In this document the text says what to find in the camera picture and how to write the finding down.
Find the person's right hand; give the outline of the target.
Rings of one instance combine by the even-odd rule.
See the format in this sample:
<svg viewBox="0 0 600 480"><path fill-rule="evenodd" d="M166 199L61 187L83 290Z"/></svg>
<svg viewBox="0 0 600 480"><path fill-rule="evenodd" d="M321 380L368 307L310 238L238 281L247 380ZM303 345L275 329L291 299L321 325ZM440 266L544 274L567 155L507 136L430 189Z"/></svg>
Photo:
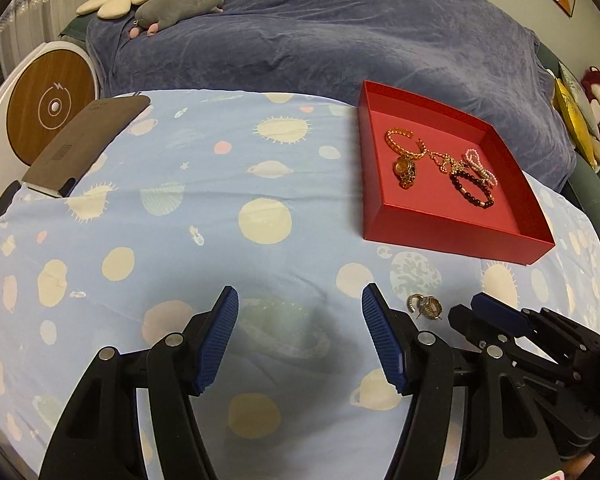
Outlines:
<svg viewBox="0 0 600 480"><path fill-rule="evenodd" d="M600 479L600 458L596 458L590 452L584 452L563 462L562 471L566 480L598 480Z"/></svg>

